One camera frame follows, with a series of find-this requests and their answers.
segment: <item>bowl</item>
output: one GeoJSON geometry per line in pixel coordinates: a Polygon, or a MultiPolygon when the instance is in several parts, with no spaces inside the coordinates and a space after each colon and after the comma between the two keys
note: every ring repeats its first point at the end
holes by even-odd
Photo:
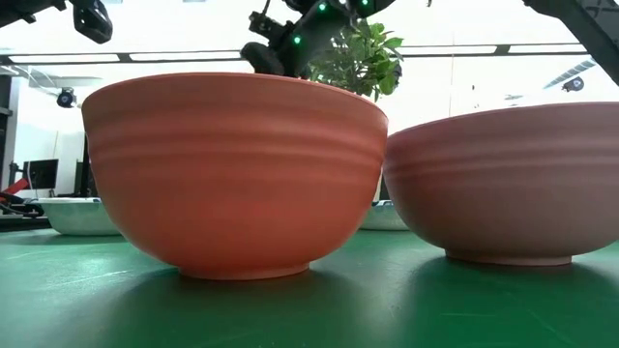
{"type": "Polygon", "coordinates": [[[119,235],[99,198],[39,198],[51,227],[71,236],[119,235]]]}
{"type": "Polygon", "coordinates": [[[448,118],[389,137],[384,176],[404,222],[447,255],[560,265],[619,239],[619,103],[448,118]]]}
{"type": "Polygon", "coordinates": [[[371,204],[387,140],[372,102],[255,73],[124,81],[82,114],[112,221],[210,279],[292,275],[340,247],[371,204]]]}
{"type": "Polygon", "coordinates": [[[407,231],[408,226],[399,217],[391,200],[373,202],[366,213],[361,229],[378,231],[407,231]]]}

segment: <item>bowl rim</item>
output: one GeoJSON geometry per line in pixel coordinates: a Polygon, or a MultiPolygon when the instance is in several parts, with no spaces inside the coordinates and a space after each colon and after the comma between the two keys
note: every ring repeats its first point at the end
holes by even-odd
{"type": "Polygon", "coordinates": [[[90,198],[36,198],[33,204],[103,204],[99,197],[90,198]]]}
{"type": "Polygon", "coordinates": [[[385,113],[383,112],[383,110],[378,107],[378,105],[376,105],[376,103],[371,102],[361,96],[358,96],[352,92],[348,92],[346,90],[343,90],[341,88],[338,87],[334,87],[334,86],[330,86],[330,85],[326,85],[323,83],[319,83],[319,82],[312,82],[312,81],[307,81],[301,78],[293,78],[293,77],[287,77],[287,76],[279,76],[279,75],[271,75],[271,74],[264,74],[264,73],[254,73],[254,72],[170,72],[170,73],[160,73],[160,74],[154,74],[154,75],[148,75],[148,76],[141,76],[141,77],[135,77],[135,78],[129,78],[123,81],[119,81],[119,82],[115,82],[115,83],[111,83],[108,84],[107,86],[104,86],[98,90],[96,90],[95,92],[91,93],[88,97],[86,97],[86,99],[84,100],[84,102],[82,103],[82,107],[85,107],[88,103],[89,100],[93,100],[95,98],[97,98],[98,96],[100,96],[101,94],[106,93],[109,90],[118,88],[118,87],[126,87],[126,86],[131,86],[133,84],[136,83],[143,83],[143,82],[149,82],[149,81],[156,81],[156,80],[160,80],[160,79],[167,79],[167,78],[179,78],[179,77],[229,77],[229,78],[253,78],[253,79],[261,79],[261,80],[275,80],[275,81],[281,81],[282,83],[297,83],[297,84],[303,84],[306,86],[309,86],[310,88],[323,88],[323,89],[327,89],[336,93],[339,93],[347,98],[351,98],[353,100],[356,100],[358,102],[363,102],[365,103],[367,106],[371,106],[374,108],[377,108],[380,113],[382,114],[382,116],[389,120],[389,118],[387,117],[387,115],[385,115],[385,113]]]}
{"type": "Polygon", "coordinates": [[[588,106],[600,106],[600,105],[614,106],[619,110],[619,101],[571,101],[571,102],[566,101],[566,102],[554,102],[554,103],[540,104],[540,105],[503,107],[503,108],[496,108],[496,109],[491,109],[491,110],[466,113],[462,115],[443,118],[440,120],[425,122],[425,123],[422,123],[421,125],[412,126],[412,127],[409,127],[403,130],[398,130],[390,134],[389,138],[404,136],[404,134],[408,132],[418,131],[418,130],[428,128],[428,127],[435,127],[436,125],[443,124],[443,123],[458,122],[458,121],[465,120],[465,119],[484,117],[484,116],[492,115],[492,114],[495,114],[495,115],[510,114],[510,113],[514,113],[517,111],[518,112],[522,112],[523,110],[526,111],[527,109],[529,110],[530,109],[553,109],[553,108],[562,108],[562,107],[574,107],[574,106],[588,107],[588,106]]]}

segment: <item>white bowl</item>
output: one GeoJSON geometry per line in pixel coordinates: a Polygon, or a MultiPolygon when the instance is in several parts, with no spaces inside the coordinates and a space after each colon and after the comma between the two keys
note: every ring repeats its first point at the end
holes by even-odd
{"type": "Polygon", "coordinates": [[[118,228],[107,216],[100,198],[40,198],[51,227],[72,236],[119,235],[118,228]]]}
{"type": "Polygon", "coordinates": [[[369,208],[360,228],[364,230],[380,231],[408,230],[408,227],[396,212],[394,203],[390,200],[378,201],[369,208]]]}

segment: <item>bowl base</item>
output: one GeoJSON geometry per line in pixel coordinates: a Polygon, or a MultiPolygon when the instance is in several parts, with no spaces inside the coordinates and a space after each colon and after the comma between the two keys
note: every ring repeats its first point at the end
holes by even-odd
{"type": "Polygon", "coordinates": [[[283,268],[242,269],[238,271],[188,270],[181,269],[181,275],[209,280],[258,280],[280,276],[292,276],[308,269],[309,264],[283,268]]]}
{"type": "Polygon", "coordinates": [[[446,250],[447,257],[456,260],[506,266],[561,266],[572,263],[572,256],[565,257],[514,257],[487,255],[446,250]]]}

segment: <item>security camera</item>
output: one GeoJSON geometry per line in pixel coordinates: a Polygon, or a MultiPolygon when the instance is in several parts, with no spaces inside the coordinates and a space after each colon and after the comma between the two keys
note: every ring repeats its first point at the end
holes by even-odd
{"type": "Polygon", "coordinates": [[[563,85],[562,90],[566,92],[578,92],[578,91],[582,91],[583,88],[584,88],[584,81],[582,80],[582,78],[577,77],[571,81],[566,82],[563,85]]]}
{"type": "Polygon", "coordinates": [[[56,100],[58,106],[64,108],[72,108],[77,105],[77,97],[74,94],[74,89],[71,87],[63,87],[62,92],[56,100]]]}

